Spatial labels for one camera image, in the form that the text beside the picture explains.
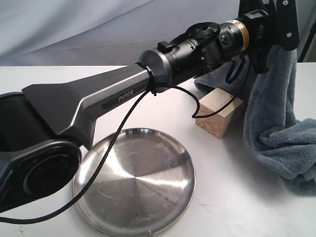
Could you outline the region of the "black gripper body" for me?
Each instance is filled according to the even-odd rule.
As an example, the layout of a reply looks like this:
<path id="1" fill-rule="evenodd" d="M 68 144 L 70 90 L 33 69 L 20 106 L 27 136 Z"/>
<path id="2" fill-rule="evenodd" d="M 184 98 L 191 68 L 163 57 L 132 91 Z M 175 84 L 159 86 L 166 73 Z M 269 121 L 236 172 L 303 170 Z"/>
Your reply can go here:
<path id="1" fill-rule="evenodd" d="M 276 6 L 274 1 L 269 0 L 241 0 L 239 2 L 238 17 L 249 32 L 249 45 L 246 54 L 250 60 L 254 72 L 266 73 L 267 58 L 271 47 L 275 43 L 273 37 Z"/>

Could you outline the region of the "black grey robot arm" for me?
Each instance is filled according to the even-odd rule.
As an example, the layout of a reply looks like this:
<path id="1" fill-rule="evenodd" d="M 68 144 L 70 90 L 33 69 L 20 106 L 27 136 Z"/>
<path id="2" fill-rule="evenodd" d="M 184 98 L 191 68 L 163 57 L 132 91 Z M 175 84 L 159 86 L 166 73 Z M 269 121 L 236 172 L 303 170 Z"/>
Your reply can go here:
<path id="1" fill-rule="evenodd" d="M 197 23 L 143 52 L 130 66 L 65 83 L 32 84 L 0 97 L 0 210 L 62 189 L 75 175 L 80 148 L 92 148 L 96 121 L 138 94 L 218 69 L 258 48 L 273 0 L 242 0 L 238 17 Z"/>

